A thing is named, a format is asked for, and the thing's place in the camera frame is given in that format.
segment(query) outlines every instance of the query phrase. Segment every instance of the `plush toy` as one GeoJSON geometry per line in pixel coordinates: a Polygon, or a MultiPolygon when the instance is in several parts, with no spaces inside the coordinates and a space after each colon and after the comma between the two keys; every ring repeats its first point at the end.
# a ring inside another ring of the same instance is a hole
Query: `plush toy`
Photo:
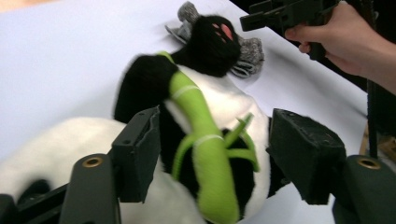
{"type": "Polygon", "coordinates": [[[133,61],[115,120],[71,119],[42,133],[0,164],[0,192],[24,203],[66,184],[77,160],[107,153],[123,123],[158,105],[162,151],[154,179],[144,204],[120,205],[122,222],[235,223],[252,216],[284,176],[265,151],[269,118],[227,77],[241,58],[239,40],[225,18],[198,15],[183,48],[133,61]]]}
{"type": "MultiPolygon", "coordinates": [[[[221,16],[198,16],[180,50],[137,57],[125,74],[115,119],[160,106],[163,170],[183,185],[203,218],[235,223],[269,195],[269,119],[227,77],[241,55],[221,16]]],[[[274,176],[271,195],[280,187],[274,176]]]]}

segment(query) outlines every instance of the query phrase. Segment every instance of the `finger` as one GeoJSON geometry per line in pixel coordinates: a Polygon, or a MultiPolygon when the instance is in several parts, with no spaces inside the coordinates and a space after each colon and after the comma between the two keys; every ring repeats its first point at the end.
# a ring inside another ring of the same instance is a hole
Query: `finger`
{"type": "Polygon", "coordinates": [[[325,38],[325,30],[322,26],[305,26],[297,25],[293,28],[289,28],[285,32],[285,37],[289,40],[299,42],[319,42],[325,38]]]}
{"type": "Polygon", "coordinates": [[[309,45],[309,43],[304,42],[298,47],[298,49],[301,53],[309,53],[309,51],[311,51],[311,46],[309,45]]]}

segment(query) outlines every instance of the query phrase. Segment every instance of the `black and white plush toy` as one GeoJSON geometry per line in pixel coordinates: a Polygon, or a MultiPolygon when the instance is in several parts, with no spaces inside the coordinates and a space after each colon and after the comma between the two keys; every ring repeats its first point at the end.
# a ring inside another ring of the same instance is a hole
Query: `black and white plush toy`
{"type": "Polygon", "coordinates": [[[281,173],[271,175],[265,151],[269,118],[227,77],[240,49],[228,20],[199,16],[182,49],[134,60],[115,109],[115,119],[126,123],[137,112],[160,106],[158,166],[188,190],[208,222],[250,217],[281,186],[281,173]]]}
{"type": "Polygon", "coordinates": [[[154,179],[144,204],[120,205],[122,223],[235,223],[252,216],[283,176],[265,151],[269,118],[227,77],[240,48],[229,21],[200,16],[182,49],[133,61],[115,120],[70,119],[2,161],[0,193],[24,203],[66,184],[77,160],[107,153],[124,123],[159,105],[162,152],[154,179]]]}

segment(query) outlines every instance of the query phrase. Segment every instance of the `human hand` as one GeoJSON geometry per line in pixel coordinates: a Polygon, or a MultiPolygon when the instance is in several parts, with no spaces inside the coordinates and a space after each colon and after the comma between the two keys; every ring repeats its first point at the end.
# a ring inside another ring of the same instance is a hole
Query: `human hand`
{"type": "Polygon", "coordinates": [[[361,76],[366,62],[381,37],[359,13],[346,2],[332,11],[329,22],[322,26],[297,25],[286,31],[285,37],[298,41],[300,52],[310,51],[310,42],[318,42],[326,49],[326,57],[343,71],[361,76]]]}

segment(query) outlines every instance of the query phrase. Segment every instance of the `metal screw hole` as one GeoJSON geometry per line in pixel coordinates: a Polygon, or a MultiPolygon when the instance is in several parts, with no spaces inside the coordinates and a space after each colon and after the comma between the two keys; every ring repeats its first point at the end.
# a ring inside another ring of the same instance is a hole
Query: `metal screw hole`
{"type": "Polygon", "coordinates": [[[87,168],[92,168],[92,167],[95,167],[95,166],[98,166],[98,165],[102,164],[102,162],[103,162],[102,158],[93,157],[93,158],[89,158],[89,159],[85,160],[82,163],[82,166],[87,167],[87,168]]]}
{"type": "Polygon", "coordinates": [[[381,164],[379,164],[377,161],[372,161],[365,158],[359,159],[358,164],[372,170],[379,170],[381,168],[381,164]]]}

